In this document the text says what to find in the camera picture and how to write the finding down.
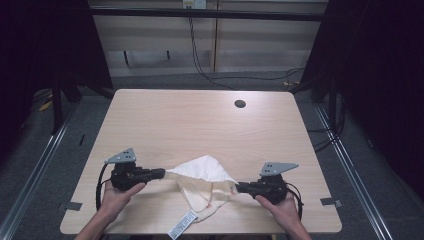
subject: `black curtain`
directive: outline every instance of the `black curtain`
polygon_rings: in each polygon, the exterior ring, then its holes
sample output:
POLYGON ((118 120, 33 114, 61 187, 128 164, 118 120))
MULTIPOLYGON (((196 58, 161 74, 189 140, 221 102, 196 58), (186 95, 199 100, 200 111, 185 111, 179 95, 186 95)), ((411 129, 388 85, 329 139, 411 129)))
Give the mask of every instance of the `black curtain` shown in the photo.
POLYGON ((339 82, 370 139, 424 199, 424 3, 371 1, 339 82))
POLYGON ((0 153, 13 145, 34 93, 51 88, 53 77, 68 86, 88 83, 112 88, 93 17, 58 14, 57 9, 68 7, 88 8, 88 3, 23 0, 1 4, 0 153))
POLYGON ((301 86, 320 101, 334 79, 392 169, 424 199, 424 2, 367 3, 329 2, 326 13, 352 18, 321 24, 301 86))

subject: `floor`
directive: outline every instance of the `floor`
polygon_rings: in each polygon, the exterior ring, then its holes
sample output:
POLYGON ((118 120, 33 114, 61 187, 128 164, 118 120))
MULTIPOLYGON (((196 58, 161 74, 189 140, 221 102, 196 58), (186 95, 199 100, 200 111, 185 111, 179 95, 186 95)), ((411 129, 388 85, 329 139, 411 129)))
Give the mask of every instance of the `floor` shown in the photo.
MULTIPOLYGON (((246 71, 247 60, 243 59, 244 63, 240 64, 242 67, 239 71, 235 71, 237 70, 235 64, 233 68, 228 69, 229 71, 207 74, 209 77, 219 77, 220 79, 206 79, 196 73, 197 70, 193 66, 190 67, 189 61, 192 62, 192 58, 190 59, 187 53, 181 53, 186 56, 186 61, 179 62, 179 65, 166 62, 166 52, 163 61, 159 61, 158 57, 152 57, 157 53, 149 53, 150 57, 145 59, 152 64, 150 67, 146 67, 144 64, 133 65, 133 57, 142 55, 141 53, 137 54, 128 54, 131 67, 126 66, 123 54, 122 58, 119 58, 120 53, 107 54, 110 57, 108 64, 115 89, 230 90, 229 88, 232 88, 236 90, 286 91, 297 84, 302 74, 302 71, 299 70, 289 78, 284 78, 287 73, 290 73, 287 72, 288 68, 303 67, 293 63, 293 65, 288 64, 278 69, 278 66, 274 66, 278 65, 274 61, 274 57, 270 57, 269 66, 251 68, 254 71, 246 71), (174 68, 174 70, 164 72, 164 68, 174 68)), ((208 69, 208 62, 205 60, 208 59, 207 53, 202 54, 203 60, 201 59, 200 62, 205 67, 204 71, 209 72, 210 68, 208 69)), ((178 55, 171 53, 171 58, 175 56, 178 55)), ((22 216, 16 220, 17 225, 14 229, 5 231, 4 223, 10 217, 10 211, 18 202, 19 196, 25 194, 24 189, 31 184, 27 180, 33 176, 31 175, 33 170, 42 163, 40 156, 45 153, 45 147, 52 139, 52 108, 39 111, 39 107, 45 100, 43 97, 34 102, 32 114, 19 133, 20 140, 7 156, 8 161, 0 169, 0 181, 2 182, 0 185, 2 196, 0 233, 7 232, 10 237, 3 238, 4 235, 2 235, 3 239, 73 238, 73 236, 66 236, 60 232, 60 223, 66 211, 61 206, 63 203, 69 202, 72 197, 110 104, 110 100, 96 95, 87 88, 82 87, 80 90, 83 93, 80 103, 72 104, 64 101, 64 112, 72 112, 67 118, 66 131, 60 139, 58 148, 52 152, 49 162, 44 163, 45 170, 38 176, 39 182, 33 186, 34 194, 27 199, 27 205, 17 207, 22 210, 22 216)), ((305 126, 308 130, 322 129, 323 123, 317 109, 319 107, 325 109, 326 102, 324 101, 322 105, 312 103, 309 96, 309 91, 295 95, 305 126)), ((311 143, 317 150, 328 142, 328 135, 325 131, 310 131, 309 135, 311 143)), ((390 236, 382 238, 377 234, 376 229, 370 223, 372 216, 364 210, 364 203, 358 197, 346 168, 339 160, 334 145, 330 144, 317 152, 317 158, 333 199, 340 200, 342 203, 342 206, 338 208, 338 213, 343 229, 336 234, 312 234, 313 239, 421 239, 424 236, 424 204, 422 200, 417 198, 414 192, 393 173, 378 149, 370 147, 367 134, 355 122, 354 116, 350 115, 348 109, 346 109, 344 130, 340 138, 350 156, 350 170, 356 171, 362 179, 372 203, 381 213, 382 221, 386 224, 390 236)), ((110 239, 128 238, 128 236, 110 237, 110 239)), ((285 239, 285 236, 278 235, 278 238, 285 239)))

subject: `wooden table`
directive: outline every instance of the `wooden table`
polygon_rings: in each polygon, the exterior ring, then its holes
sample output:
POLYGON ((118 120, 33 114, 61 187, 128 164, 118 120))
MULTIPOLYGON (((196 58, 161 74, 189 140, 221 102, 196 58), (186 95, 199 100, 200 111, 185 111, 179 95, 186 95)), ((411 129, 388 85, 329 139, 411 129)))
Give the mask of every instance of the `wooden table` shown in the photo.
MULTIPOLYGON (((341 230, 334 205, 293 95, 282 92, 205 90, 119 90, 111 103, 72 202, 61 224, 77 234, 95 213, 95 188, 104 160, 132 147, 137 166, 171 169, 203 155, 218 159, 237 181, 259 178, 266 161, 298 163, 283 174, 305 203, 309 232, 341 230), (236 100, 246 103, 235 106, 236 100)), ((110 177, 113 165, 105 172, 110 177)), ((155 180, 132 198, 107 233, 166 234, 189 210, 176 182, 155 180)), ((229 202, 186 233, 281 233, 270 213, 248 194, 229 202)))

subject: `metal bracket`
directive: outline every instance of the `metal bracket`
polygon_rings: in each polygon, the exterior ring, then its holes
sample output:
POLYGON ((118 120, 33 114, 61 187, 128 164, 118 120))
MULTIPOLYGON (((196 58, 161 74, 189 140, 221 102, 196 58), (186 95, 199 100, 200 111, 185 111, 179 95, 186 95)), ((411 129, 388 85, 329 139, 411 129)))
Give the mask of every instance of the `metal bracket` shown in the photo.
POLYGON ((334 200, 333 198, 321 198, 321 204, 323 206, 334 205, 336 208, 342 207, 343 203, 340 200, 334 200))
POLYGON ((132 148, 128 148, 127 150, 122 151, 106 160, 105 164, 135 162, 136 160, 137 158, 135 157, 134 150, 132 148))
POLYGON ((287 172, 293 168, 299 167, 299 164, 296 163, 276 163, 276 162, 266 162, 262 167, 260 176, 275 176, 283 172, 287 172))
POLYGON ((82 203, 76 203, 76 202, 66 202, 66 203, 59 203, 57 206, 58 210, 66 211, 66 210, 73 210, 73 211, 79 211, 81 209, 82 203))

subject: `black cable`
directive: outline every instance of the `black cable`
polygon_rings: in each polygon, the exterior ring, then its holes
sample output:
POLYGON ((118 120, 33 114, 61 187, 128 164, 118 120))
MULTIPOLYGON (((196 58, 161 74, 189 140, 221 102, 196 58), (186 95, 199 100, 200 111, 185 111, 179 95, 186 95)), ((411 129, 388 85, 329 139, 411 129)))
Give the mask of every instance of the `black cable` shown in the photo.
POLYGON ((299 85, 297 85, 293 89, 290 89, 290 92, 294 95, 298 92, 305 91, 305 90, 308 90, 308 89, 314 87, 317 84, 317 82, 319 81, 319 79, 326 77, 327 65, 328 65, 328 63, 324 62, 323 65, 319 68, 318 74, 314 75, 312 77, 312 79, 310 79, 309 81, 305 82, 305 81, 302 80, 299 85))
POLYGON ((291 190, 290 188, 287 188, 287 191, 291 192, 293 194, 293 196, 297 199, 297 214, 299 215, 299 219, 302 220, 303 205, 304 204, 302 202, 302 196, 300 195, 300 191, 293 184, 291 184, 291 183, 286 183, 286 184, 293 187, 297 191, 297 194, 296 194, 293 190, 291 190))
POLYGON ((97 187, 96 187, 96 209, 97 211, 100 209, 101 206, 101 201, 100 201, 100 195, 102 192, 102 178, 103 178, 103 174, 106 170, 107 164, 103 165, 102 170, 100 171, 100 175, 99 175, 99 181, 97 182, 97 187))
POLYGON ((203 72, 203 69, 201 67, 200 64, 200 60, 199 60, 199 55, 197 54, 197 46, 196 46, 196 41, 195 41, 195 37, 194 37, 194 27, 193 27, 193 19, 189 18, 189 23, 190 23, 190 34, 191 34, 191 44, 192 44, 192 54, 193 54, 193 61, 194 61, 194 66, 196 67, 197 72, 203 76, 204 78, 206 78, 209 82, 216 84, 218 86, 221 87, 225 87, 225 88, 229 88, 231 90, 236 90, 232 87, 214 82, 212 80, 221 80, 221 79, 252 79, 252 80, 262 80, 262 81, 275 81, 275 80, 280 80, 280 79, 284 79, 284 78, 288 78, 289 76, 297 73, 298 71, 304 70, 305 67, 300 67, 300 68, 292 68, 289 69, 286 74, 284 76, 280 76, 280 77, 274 77, 274 78, 260 78, 260 77, 211 77, 211 76, 206 76, 206 74, 203 72))
POLYGON ((191 34, 191 45, 192 45, 192 54, 193 54, 193 61, 194 61, 194 66, 196 67, 197 72, 202 75, 204 78, 206 78, 206 80, 208 80, 210 83, 224 87, 224 88, 228 88, 231 90, 236 90, 235 88, 226 86, 224 84, 220 84, 220 83, 216 83, 214 81, 212 81, 212 79, 210 79, 208 76, 206 76, 206 74, 203 72, 203 69, 201 67, 200 64, 200 60, 199 60, 199 56, 197 54, 197 47, 196 47, 196 41, 194 40, 194 30, 193 30, 193 19, 189 18, 188 19, 190 22, 190 34, 191 34))
MULTIPOLYGON (((344 129, 345 119, 346 119, 346 101, 345 101, 345 98, 342 96, 338 123, 337 123, 336 129, 333 129, 334 138, 326 140, 328 142, 324 146, 320 147, 319 149, 315 149, 315 153, 322 151, 323 149, 328 147, 330 144, 332 144, 334 141, 336 141, 337 139, 340 138, 340 136, 342 135, 343 129, 344 129)), ((313 146, 316 147, 318 145, 323 144, 324 142, 325 141, 317 143, 313 146)))
POLYGON ((328 141, 331 141, 332 139, 325 139, 324 141, 321 141, 321 142, 319 142, 319 143, 315 143, 314 145, 312 145, 313 147, 317 147, 317 146, 319 146, 319 145, 321 145, 321 144, 324 144, 324 143, 327 143, 328 141))

